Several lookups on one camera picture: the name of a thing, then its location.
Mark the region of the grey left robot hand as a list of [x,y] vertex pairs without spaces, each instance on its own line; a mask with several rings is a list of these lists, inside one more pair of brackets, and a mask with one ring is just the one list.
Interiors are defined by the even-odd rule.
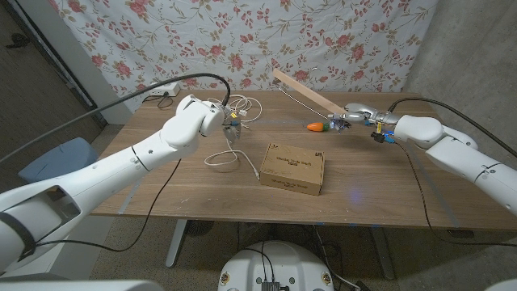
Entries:
[[242,121],[240,116],[229,107],[224,107],[225,119],[222,124],[223,132],[229,142],[235,142],[241,136]]

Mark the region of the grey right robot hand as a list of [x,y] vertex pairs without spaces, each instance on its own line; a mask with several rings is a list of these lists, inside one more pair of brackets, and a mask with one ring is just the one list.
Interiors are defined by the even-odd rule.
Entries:
[[344,107],[344,113],[333,113],[328,116],[330,127],[341,132],[353,124],[363,124],[372,127],[375,133],[393,131],[401,119],[392,112],[379,111],[361,103],[349,103]]

